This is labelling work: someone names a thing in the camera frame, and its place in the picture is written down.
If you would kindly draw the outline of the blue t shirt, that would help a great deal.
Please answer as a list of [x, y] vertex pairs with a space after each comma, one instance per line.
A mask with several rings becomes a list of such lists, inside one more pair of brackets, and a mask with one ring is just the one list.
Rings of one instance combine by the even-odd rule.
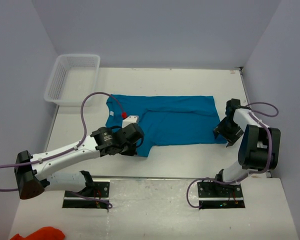
[[138, 116], [144, 132], [138, 156], [148, 157], [153, 146], [225, 144], [213, 130], [220, 123], [213, 96], [133, 96], [116, 94], [106, 101], [107, 127], [122, 125], [122, 111]]

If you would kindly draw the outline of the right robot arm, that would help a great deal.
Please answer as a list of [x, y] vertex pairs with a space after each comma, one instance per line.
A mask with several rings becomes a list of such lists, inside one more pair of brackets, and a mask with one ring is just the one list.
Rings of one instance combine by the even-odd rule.
[[241, 105], [239, 99], [228, 100], [225, 117], [213, 130], [214, 138], [223, 137], [228, 147], [241, 140], [237, 161], [220, 170], [213, 180], [220, 185], [238, 185], [250, 175], [277, 167], [281, 131], [263, 123], [250, 106]]

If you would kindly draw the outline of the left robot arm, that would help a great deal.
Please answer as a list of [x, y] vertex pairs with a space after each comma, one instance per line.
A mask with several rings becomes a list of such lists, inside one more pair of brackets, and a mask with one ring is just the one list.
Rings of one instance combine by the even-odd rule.
[[101, 127], [74, 146], [50, 152], [30, 154], [24, 150], [16, 157], [14, 174], [19, 197], [32, 199], [45, 191], [79, 193], [93, 188], [88, 171], [62, 173], [61, 170], [80, 162], [116, 154], [134, 156], [143, 143], [144, 132], [137, 123], [125, 127]]

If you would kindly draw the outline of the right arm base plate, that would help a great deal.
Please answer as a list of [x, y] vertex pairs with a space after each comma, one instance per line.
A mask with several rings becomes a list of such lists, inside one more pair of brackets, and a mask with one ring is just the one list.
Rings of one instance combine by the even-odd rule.
[[212, 181], [197, 183], [199, 209], [244, 209], [242, 186]]

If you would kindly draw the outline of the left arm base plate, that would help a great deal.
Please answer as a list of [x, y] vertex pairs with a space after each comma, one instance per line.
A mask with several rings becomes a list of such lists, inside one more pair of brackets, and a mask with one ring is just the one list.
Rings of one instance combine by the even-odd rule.
[[112, 208], [110, 203], [110, 180], [93, 179], [93, 187], [84, 189], [78, 193], [83, 196], [78, 197], [75, 194], [65, 191], [62, 208], [63, 209], [94, 209], [109, 210]]

